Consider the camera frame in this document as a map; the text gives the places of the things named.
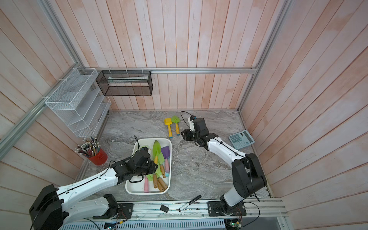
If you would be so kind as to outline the white plastic storage box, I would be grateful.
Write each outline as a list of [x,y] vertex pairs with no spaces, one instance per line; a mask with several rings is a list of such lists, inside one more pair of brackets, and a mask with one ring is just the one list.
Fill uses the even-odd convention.
[[[146,175],[148,180],[149,180],[149,193],[144,193],[144,176],[134,176],[130,181],[126,182],[125,188],[126,191],[129,194],[132,195],[160,195],[160,194],[164,194],[166,193],[171,185],[171,177],[172,177],[172,169],[171,169],[171,165],[172,165],[172,143],[169,139],[164,139],[164,138],[158,138],[158,139],[154,139],[154,138],[148,138],[148,139],[139,139],[138,141],[136,141],[133,151],[132,153],[134,154],[137,150],[141,149],[141,147],[148,147],[149,149],[149,154],[150,154],[150,159],[153,161],[152,159],[152,148],[154,145],[155,141],[158,141],[161,145],[161,148],[165,147],[165,146],[169,146],[170,147],[170,152],[171,152],[171,156],[169,158],[169,164],[170,164],[170,172],[169,172],[169,182],[168,182],[168,189],[164,192],[160,192],[159,189],[154,188],[154,182],[153,182],[153,174],[150,175]],[[162,175],[160,167],[158,165],[158,169],[155,172],[158,176]]]

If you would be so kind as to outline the green shovel yellow handle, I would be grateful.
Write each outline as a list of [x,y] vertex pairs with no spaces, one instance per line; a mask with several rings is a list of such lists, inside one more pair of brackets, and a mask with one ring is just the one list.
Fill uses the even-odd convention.
[[180,128],[179,128],[180,118],[178,116],[173,116],[171,118],[171,121],[175,124],[176,135],[180,136]]

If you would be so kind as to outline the yellow square shovel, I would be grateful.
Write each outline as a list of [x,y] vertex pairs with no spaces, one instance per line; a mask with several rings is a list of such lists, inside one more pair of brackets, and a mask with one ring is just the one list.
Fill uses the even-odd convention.
[[172,129],[171,129],[171,124],[172,124],[171,118],[166,118],[164,120],[164,124],[168,127],[168,136],[169,136],[169,138],[172,139],[173,135],[172,135]]

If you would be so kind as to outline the green shovel wooden handle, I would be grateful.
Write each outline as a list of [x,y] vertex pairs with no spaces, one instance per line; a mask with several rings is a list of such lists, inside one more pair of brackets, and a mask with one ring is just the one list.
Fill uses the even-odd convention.
[[154,182],[154,188],[159,189],[160,192],[164,192],[168,189],[168,182],[170,177],[158,176],[156,173],[152,176]]

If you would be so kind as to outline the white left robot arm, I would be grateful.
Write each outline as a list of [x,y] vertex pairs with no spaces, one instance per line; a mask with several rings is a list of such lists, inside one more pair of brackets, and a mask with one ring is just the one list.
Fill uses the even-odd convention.
[[56,188],[44,187],[29,210],[34,230],[58,230],[62,225],[88,218],[113,219],[120,215],[119,204],[111,194],[95,200],[85,198],[109,187],[131,180],[134,176],[153,174],[158,165],[143,147],[121,161],[111,161],[100,173],[76,183]]

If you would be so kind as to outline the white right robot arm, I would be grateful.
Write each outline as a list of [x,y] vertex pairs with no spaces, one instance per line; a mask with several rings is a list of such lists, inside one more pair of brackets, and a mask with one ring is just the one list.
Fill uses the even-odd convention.
[[240,152],[210,133],[203,118],[190,116],[187,125],[189,128],[181,133],[184,140],[216,154],[232,168],[233,187],[220,197],[220,201],[208,202],[209,215],[245,215],[243,200],[267,185],[258,157],[254,153]]

